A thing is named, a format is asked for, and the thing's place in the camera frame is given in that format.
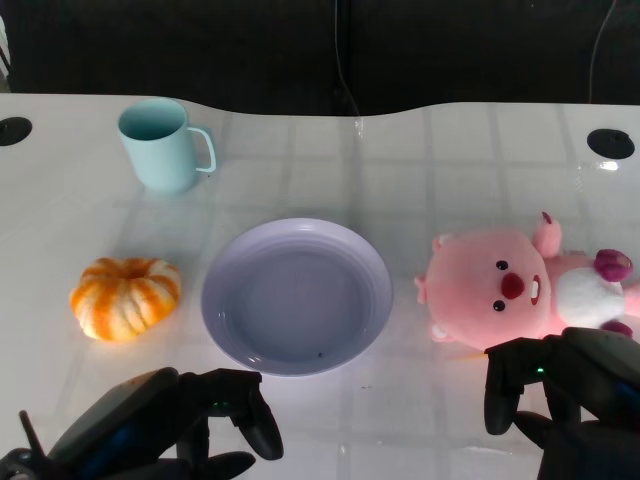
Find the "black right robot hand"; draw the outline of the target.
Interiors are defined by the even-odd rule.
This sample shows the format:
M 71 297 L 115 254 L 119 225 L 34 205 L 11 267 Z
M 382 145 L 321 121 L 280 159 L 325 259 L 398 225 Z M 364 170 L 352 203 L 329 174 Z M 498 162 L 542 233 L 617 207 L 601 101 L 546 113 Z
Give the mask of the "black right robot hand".
M 516 426 L 541 448 L 538 478 L 638 478 L 638 343 L 567 328 L 485 353 L 486 431 L 502 435 Z

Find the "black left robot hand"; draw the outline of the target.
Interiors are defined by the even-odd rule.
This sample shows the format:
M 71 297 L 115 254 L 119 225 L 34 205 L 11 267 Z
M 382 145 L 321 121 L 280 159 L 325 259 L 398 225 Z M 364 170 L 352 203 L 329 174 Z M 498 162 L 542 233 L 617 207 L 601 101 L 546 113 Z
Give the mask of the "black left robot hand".
M 281 434 L 264 400 L 258 372 L 216 369 L 204 374 L 165 367 L 104 394 L 79 417 L 48 457 L 76 479 L 102 479 L 156 463 L 170 447 L 191 479 L 231 479 L 257 457 L 284 455 Z M 251 453 L 209 454 L 208 421 L 228 418 Z

